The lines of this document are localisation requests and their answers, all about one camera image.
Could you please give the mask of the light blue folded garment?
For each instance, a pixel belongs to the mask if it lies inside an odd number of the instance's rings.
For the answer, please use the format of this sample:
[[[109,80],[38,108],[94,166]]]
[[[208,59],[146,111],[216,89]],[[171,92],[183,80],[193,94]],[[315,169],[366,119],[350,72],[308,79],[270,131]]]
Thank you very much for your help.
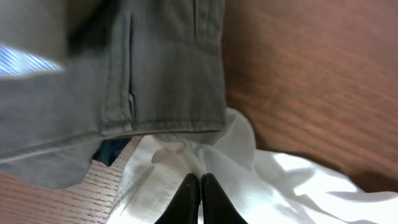
[[[58,63],[25,51],[1,46],[1,79],[25,78],[36,73],[60,72]]]

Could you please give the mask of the khaki folded trousers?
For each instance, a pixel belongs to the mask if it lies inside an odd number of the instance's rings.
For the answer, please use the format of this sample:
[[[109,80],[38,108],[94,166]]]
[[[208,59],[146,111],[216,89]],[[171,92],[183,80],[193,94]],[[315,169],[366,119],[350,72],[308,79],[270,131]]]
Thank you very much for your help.
[[[67,38],[103,0],[1,0],[1,46],[64,61]]]

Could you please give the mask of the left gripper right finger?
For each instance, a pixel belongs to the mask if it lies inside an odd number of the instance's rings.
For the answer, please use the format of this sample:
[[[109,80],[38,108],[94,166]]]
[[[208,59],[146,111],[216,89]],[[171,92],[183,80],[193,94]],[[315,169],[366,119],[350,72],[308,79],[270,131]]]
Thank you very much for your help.
[[[211,173],[201,178],[201,199],[204,224],[248,224]]]

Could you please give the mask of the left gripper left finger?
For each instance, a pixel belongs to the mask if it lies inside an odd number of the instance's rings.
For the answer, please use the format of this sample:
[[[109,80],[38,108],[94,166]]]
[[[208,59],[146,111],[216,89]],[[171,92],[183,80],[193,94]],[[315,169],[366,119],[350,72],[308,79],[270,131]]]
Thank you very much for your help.
[[[197,224],[200,202],[198,177],[189,173],[155,224]]]

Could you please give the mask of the grey folded trousers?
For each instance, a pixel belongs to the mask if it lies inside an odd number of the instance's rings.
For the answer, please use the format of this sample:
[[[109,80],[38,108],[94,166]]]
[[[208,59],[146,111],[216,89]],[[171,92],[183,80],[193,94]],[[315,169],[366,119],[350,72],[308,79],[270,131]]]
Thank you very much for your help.
[[[225,125],[224,1],[103,1],[60,72],[1,79],[1,172],[80,183],[102,141]]]

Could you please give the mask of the white t-shirt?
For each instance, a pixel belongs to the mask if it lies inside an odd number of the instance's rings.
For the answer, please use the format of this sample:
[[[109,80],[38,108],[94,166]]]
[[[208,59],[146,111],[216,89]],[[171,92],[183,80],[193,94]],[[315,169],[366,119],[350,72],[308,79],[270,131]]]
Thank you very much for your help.
[[[316,162],[258,150],[249,121],[227,109],[225,130],[153,134],[121,176],[109,223],[154,223],[187,174],[211,173],[248,223],[396,223],[397,194],[367,193]]]

